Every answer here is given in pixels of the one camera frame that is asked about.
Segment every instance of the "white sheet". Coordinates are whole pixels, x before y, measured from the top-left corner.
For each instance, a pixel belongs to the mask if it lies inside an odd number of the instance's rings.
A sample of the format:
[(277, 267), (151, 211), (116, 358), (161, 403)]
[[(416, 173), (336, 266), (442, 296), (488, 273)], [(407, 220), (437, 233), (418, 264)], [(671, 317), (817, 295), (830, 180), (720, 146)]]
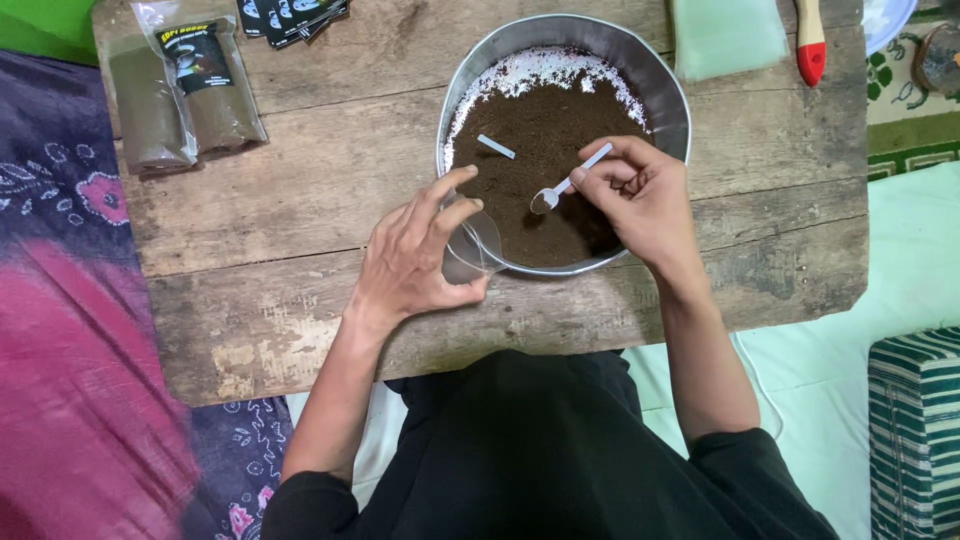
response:
[[(869, 285), (853, 309), (740, 333), (783, 415), (780, 450), (794, 479), (841, 538), (864, 540), (870, 538), (867, 352), (883, 337), (960, 325), (960, 163), (871, 183), (869, 194)], [(644, 422), (685, 454), (665, 347), (636, 347), (624, 357)], [(288, 396), (295, 422), (304, 398)], [(763, 398), (760, 407), (763, 426), (776, 433), (772, 408)], [(405, 415), (399, 396), (378, 383), (355, 464), (361, 507), (396, 451)]]

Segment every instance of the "green patterned mat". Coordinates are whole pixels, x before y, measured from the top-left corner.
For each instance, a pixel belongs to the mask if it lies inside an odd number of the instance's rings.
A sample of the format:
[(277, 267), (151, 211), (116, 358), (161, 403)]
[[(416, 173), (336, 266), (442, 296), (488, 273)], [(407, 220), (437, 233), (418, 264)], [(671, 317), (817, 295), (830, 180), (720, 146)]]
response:
[(939, 8), (914, 12), (897, 37), (867, 59), (870, 180), (960, 160), (960, 91), (929, 92), (910, 76), (924, 37), (944, 22)]

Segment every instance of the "wooden table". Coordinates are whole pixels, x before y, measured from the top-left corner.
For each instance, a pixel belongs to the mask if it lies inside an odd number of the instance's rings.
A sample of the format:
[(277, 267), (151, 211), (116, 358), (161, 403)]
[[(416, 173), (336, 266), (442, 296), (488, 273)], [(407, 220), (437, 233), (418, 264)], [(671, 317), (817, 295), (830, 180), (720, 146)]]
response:
[[(796, 12), (778, 4), (792, 48)], [(444, 85), (484, 34), (523, 16), (579, 12), (633, 29), (672, 62), (664, 5), (354, 0), (350, 19), (309, 47), (275, 52), (239, 37), (270, 144), (146, 182), (121, 162), (173, 395), (205, 405), (310, 388), (372, 226), (435, 179)], [(792, 59), (684, 85), (697, 236), (731, 330), (849, 309), (866, 287), (862, 1), (822, 9), (828, 61), (816, 88)], [(121, 0), (93, 18), (98, 40), (132, 21)], [(578, 353), (662, 340), (657, 290), (636, 259), (571, 279), (500, 273), (483, 305), (408, 321), (377, 375), (457, 369), (502, 348)]]

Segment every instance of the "striped cushion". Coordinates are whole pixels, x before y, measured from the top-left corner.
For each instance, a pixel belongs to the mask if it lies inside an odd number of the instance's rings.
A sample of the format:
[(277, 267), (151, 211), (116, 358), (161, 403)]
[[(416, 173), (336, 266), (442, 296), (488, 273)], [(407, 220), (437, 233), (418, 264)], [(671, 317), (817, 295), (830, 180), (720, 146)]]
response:
[(878, 341), (868, 379), (873, 537), (945, 538), (960, 527), (960, 328)]

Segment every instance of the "wooden brush handle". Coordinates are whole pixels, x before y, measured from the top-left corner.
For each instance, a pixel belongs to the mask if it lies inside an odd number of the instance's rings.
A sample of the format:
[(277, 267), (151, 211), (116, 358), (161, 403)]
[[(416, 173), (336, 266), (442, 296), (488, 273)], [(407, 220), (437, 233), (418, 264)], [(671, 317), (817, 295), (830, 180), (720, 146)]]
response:
[(819, 0), (796, 0), (800, 24), (797, 30), (797, 65), (808, 86), (816, 86), (827, 63), (827, 41), (820, 20)]

